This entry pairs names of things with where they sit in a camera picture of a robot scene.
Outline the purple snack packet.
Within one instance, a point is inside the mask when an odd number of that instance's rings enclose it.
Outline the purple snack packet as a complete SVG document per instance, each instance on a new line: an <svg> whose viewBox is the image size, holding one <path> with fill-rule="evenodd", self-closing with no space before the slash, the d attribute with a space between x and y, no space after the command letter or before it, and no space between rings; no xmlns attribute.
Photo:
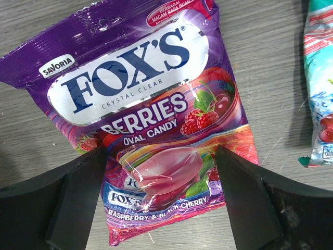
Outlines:
<svg viewBox="0 0 333 250"><path fill-rule="evenodd" d="M214 1L100 1L1 58L81 154L104 146L109 244L225 205L215 154L258 164Z"/></svg>

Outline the teal white snack packet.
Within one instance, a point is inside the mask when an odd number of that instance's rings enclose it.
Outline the teal white snack packet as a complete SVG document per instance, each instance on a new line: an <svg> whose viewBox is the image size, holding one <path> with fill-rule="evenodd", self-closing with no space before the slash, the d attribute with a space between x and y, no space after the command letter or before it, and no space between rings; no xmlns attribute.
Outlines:
<svg viewBox="0 0 333 250"><path fill-rule="evenodd" d="M304 73L313 121L308 168L332 164L332 1L310 1L303 36Z"/></svg>

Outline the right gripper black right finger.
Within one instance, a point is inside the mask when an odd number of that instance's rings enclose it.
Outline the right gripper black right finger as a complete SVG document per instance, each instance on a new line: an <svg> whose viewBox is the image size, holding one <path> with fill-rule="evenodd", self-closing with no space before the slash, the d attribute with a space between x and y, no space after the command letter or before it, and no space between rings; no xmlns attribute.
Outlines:
<svg viewBox="0 0 333 250"><path fill-rule="evenodd" d="M332 191L288 179L219 147L237 249L332 249Z"/></svg>

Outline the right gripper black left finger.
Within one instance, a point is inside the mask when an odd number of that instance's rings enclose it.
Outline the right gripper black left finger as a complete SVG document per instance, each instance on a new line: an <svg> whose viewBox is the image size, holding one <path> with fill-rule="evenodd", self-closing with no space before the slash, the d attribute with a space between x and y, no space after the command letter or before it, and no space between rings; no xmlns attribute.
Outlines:
<svg viewBox="0 0 333 250"><path fill-rule="evenodd" d="M85 249L104 178L98 147L1 189L1 249Z"/></svg>

